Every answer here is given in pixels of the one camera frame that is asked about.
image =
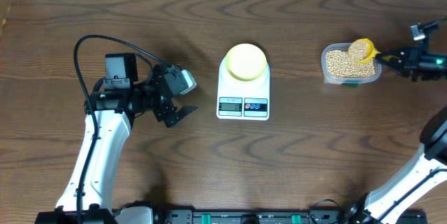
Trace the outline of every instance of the cable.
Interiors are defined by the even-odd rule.
[[[338,203],[337,203],[335,200],[333,200],[333,199],[322,199],[322,200],[319,200],[319,201],[318,201],[317,203],[315,203],[314,206],[311,207],[311,209],[309,210],[309,218],[314,222],[314,224],[318,224],[318,223],[315,221],[315,218],[311,215],[311,211],[313,211],[314,208],[315,208],[316,206],[318,206],[318,205],[320,205],[320,204],[322,204],[322,203],[324,203],[324,202],[332,202],[332,203],[336,204],[338,207],[340,207],[340,205],[338,205]],[[329,224],[337,224],[337,223],[340,221],[340,216],[338,216],[337,219],[338,219],[337,221],[335,221],[335,222],[333,222],[333,223],[329,223]]]
[[[417,183],[410,191],[406,192],[398,201],[395,201],[393,205],[386,210],[386,212],[378,219],[379,222],[381,222],[390,212],[394,210],[397,206],[399,206],[400,203],[402,203],[405,199],[408,198],[414,191],[418,190],[425,182],[427,182],[429,179],[434,177],[436,174],[440,172],[447,172],[447,169],[438,169],[435,171],[431,171],[421,182]]]
[[[81,171],[81,175],[79,177],[79,185],[78,185],[78,189],[76,190],[76,211],[77,211],[77,216],[78,216],[78,223],[82,224],[82,195],[84,194],[84,182],[85,182],[85,176],[87,174],[87,170],[90,164],[90,160],[91,160],[91,156],[93,155],[93,150],[96,144],[96,141],[98,139],[98,121],[96,119],[96,115],[93,111],[93,107],[91,106],[90,103],[90,97],[89,97],[89,92],[87,91],[87,87],[85,86],[85,82],[84,79],[82,78],[82,74],[81,74],[81,70],[79,68],[79,63],[78,63],[78,50],[79,50],[79,46],[81,45],[81,43],[84,40],[87,40],[88,38],[102,38],[102,39],[106,39],[106,40],[112,40],[114,42],[117,43],[121,43],[123,45],[129,46],[143,54],[146,54],[147,56],[161,62],[164,65],[167,66],[171,66],[171,64],[169,64],[168,62],[164,61],[163,59],[160,59],[156,56],[154,56],[153,54],[150,54],[149,52],[146,52],[142,49],[140,49],[139,47],[136,47],[135,45],[132,45],[130,43],[127,43],[125,41],[122,41],[120,39],[116,39],[110,36],[102,36],[102,35],[86,35],[83,36],[81,39],[79,39],[79,41],[76,43],[75,45],[75,49],[73,50],[73,61],[75,64],[75,69],[76,69],[76,74],[78,75],[78,79],[79,79],[79,83],[81,85],[82,91],[84,92],[85,95],[85,100],[87,103],[87,106],[90,110],[90,114],[91,114],[91,120],[93,121],[93,126],[94,126],[94,133],[91,136],[91,144],[90,144],[90,148],[89,148],[89,152],[87,153],[87,157],[85,158],[85,162],[84,162],[84,166],[82,167],[82,171]],[[152,64],[149,60],[147,60],[146,58],[144,58],[143,56],[141,56],[140,54],[136,55],[137,57],[141,58],[144,62],[146,62],[146,64],[148,64],[151,68],[151,73],[149,74],[149,77],[143,81],[142,83],[147,84],[150,82],[150,80],[152,79],[153,74],[153,68],[152,68]]]

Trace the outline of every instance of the yellow scoop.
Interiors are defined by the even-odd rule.
[[[357,42],[364,42],[367,44],[366,57],[362,60],[356,60],[356,58],[353,57],[354,53],[353,53],[353,48],[351,46],[355,45],[355,43],[357,43]],[[374,48],[374,44],[372,44],[372,41],[370,41],[367,38],[358,39],[354,43],[352,43],[351,46],[349,46],[348,55],[352,58],[352,60],[354,62],[356,62],[358,64],[365,64],[365,63],[371,61],[371,59],[374,58],[378,53],[380,53],[376,50],[376,48]]]

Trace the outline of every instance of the digital scale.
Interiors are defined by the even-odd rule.
[[[261,49],[249,44],[237,45],[223,58],[216,115],[220,119],[269,118],[270,67]]]

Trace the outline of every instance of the black cable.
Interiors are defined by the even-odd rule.
[[[79,63],[78,63],[78,50],[79,50],[79,46],[81,45],[81,43],[88,39],[88,38],[102,38],[102,39],[106,39],[106,40],[112,40],[115,41],[117,43],[121,43],[124,44],[126,46],[129,46],[143,54],[146,54],[147,56],[160,61],[162,64],[165,64],[167,66],[171,66],[171,64],[169,64],[168,62],[154,56],[153,54],[150,54],[149,52],[146,52],[142,49],[140,49],[139,47],[136,47],[135,45],[132,45],[130,43],[127,43],[125,41],[122,41],[120,39],[116,39],[110,36],[102,36],[102,35],[86,35],[83,36],[81,39],[79,39],[79,41],[76,43],[75,45],[75,49],[73,51],[73,61],[75,63],[75,69],[76,69],[76,74],[78,75],[78,79],[79,79],[79,83],[81,84],[81,88],[82,91],[84,92],[85,95],[85,100],[87,103],[87,106],[90,110],[90,114],[91,114],[91,120],[93,121],[93,126],[94,126],[94,133],[91,136],[91,144],[90,144],[90,148],[89,148],[89,152],[87,153],[87,157],[85,158],[85,162],[84,162],[84,166],[82,167],[82,171],[81,171],[81,175],[79,177],[79,185],[78,185],[78,189],[76,192],[76,211],[77,211],[77,216],[78,216],[78,223],[82,224],[82,195],[84,194],[84,182],[85,182],[85,176],[87,174],[87,169],[89,167],[90,164],[90,160],[91,160],[91,156],[93,155],[93,150],[96,144],[96,141],[98,139],[98,121],[96,119],[96,115],[93,111],[93,107],[91,106],[90,103],[90,98],[89,98],[89,92],[87,91],[87,87],[85,86],[84,80],[82,78],[82,74],[81,74],[81,70],[79,68]],[[152,79],[153,76],[153,68],[152,68],[152,64],[150,63],[149,60],[147,60],[146,58],[144,58],[143,56],[141,56],[140,54],[136,55],[137,57],[141,58],[144,62],[146,62],[146,64],[149,64],[149,66],[151,67],[151,73],[149,74],[149,77],[142,83],[149,83],[150,80]]]
[[[333,200],[333,199],[322,199],[322,200],[319,200],[319,201],[318,201],[317,203],[315,203],[314,206],[311,207],[311,209],[309,210],[309,218],[314,222],[314,224],[318,224],[318,223],[315,221],[315,217],[311,214],[311,212],[314,210],[314,208],[315,208],[316,206],[318,206],[318,205],[320,205],[320,204],[322,204],[322,203],[324,203],[324,202],[332,202],[332,203],[336,204],[338,207],[340,207],[340,205],[338,205],[338,203],[337,203],[335,200]],[[337,219],[338,219],[337,221],[335,221],[335,222],[333,222],[333,223],[329,223],[329,224],[337,224],[337,223],[340,221],[340,215],[338,216]]]
[[[406,192],[398,201],[394,201],[393,205],[386,210],[386,212],[378,219],[379,222],[381,222],[394,208],[399,206],[400,203],[402,203],[405,199],[408,198],[414,191],[418,190],[425,182],[427,182],[429,179],[434,177],[436,174],[440,172],[447,172],[447,169],[438,169],[435,171],[431,171],[421,182],[417,183],[410,191]]]

